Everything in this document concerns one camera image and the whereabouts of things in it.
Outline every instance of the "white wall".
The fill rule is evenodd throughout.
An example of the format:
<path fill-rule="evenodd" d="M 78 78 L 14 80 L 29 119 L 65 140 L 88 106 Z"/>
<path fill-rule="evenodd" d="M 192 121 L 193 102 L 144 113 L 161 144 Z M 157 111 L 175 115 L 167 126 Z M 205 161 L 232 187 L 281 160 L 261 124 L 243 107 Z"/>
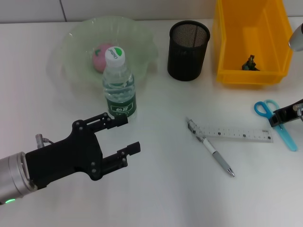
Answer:
<path fill-rule="evenodd" d="M 0 0 L 0 23 L 64 21 L 59 0 Z"/>
<path fill-rule="evenodd" d="M 67 21 L 102 15 L 132 19 L 212 18 L 216 0 L 62 0 Z M 289 16 L 303 16 L 303 0 L 283 0 Z M 60 0 L 0 0 L 0 23 L 64 21 Z"/>

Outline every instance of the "blue scissors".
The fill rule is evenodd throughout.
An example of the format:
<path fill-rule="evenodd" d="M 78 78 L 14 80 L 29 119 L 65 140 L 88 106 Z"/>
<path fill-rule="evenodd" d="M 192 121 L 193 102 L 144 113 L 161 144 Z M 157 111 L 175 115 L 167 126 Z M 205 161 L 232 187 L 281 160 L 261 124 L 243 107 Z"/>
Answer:
<path fill-rule="evenodd" d="M 269 108 L 268 103 L 273 104 L 276 107 L 275 110 L 280 109 L 279 105 L 274 100 L 271 100 L 271 99 L 265 100 L 264 102 L 257 102 L 254 106 L 254 109 L 258 115 L 260 115 L 262 117 L 266 117 L 267 119 L 270 119 L 274 115 L 274 112 Z M 259 106 L 263 107 L 263 109 L 265 110 L 265 113 L 262 113 L 258 110 Z M 284 143 L 288 146 L 288 148 L 291 151 L 298 150 L 298 147 L 295 144 L 293 138 L 289 135 L 288 131 L 286 130 L 286 128 L 284 127 L 283 124 L 277 125 L 273 128 L 277 131 L 277 133 L 280 135 L 280 137 L 282 138 Z"/>

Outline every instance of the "plastic water bottle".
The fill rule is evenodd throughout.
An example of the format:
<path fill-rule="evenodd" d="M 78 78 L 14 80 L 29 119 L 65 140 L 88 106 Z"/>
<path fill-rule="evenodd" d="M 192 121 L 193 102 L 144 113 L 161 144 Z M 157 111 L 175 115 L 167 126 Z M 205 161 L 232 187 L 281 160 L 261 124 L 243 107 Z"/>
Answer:
<path fill-rule="evenodd" d="M 114 117 L 126 114 L 134 118 L 137 114 L 134 76 L 125 63 L 124 50 L 117 46 L 108 48 L 105 60 L 103 87 L 108 112 Z"/>

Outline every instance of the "white bottle cap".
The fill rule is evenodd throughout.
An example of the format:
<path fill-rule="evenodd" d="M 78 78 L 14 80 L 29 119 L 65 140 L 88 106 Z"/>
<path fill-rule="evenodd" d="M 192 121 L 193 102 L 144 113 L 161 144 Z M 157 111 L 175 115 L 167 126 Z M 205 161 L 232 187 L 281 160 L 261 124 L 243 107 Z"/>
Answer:
<path fill-rule="evenodd" d="M 121 47 L 112 46 L 105 51 L 106 66 L 121 67 L 125 63 L 125 53 Z"/>

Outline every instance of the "green bottle label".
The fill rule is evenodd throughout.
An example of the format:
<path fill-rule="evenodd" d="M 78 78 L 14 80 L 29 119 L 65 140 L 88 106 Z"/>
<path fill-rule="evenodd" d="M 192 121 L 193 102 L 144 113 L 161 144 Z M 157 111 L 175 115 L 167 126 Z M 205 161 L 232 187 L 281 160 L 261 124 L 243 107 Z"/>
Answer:
<path fill-rule="evenodd" d="M 107 105 L 108 105 L 108 111 L 114 117 L 117 117 L 122 114 L 126 114 L 126 116 L 129 117 L 137 109 L 136 94 L 130 100 L 128 100 L 124 103 L 116 103 L 116 102 L 110 101 L 109 99 L 106 99 L 106 100 L 107 100 Z"/>

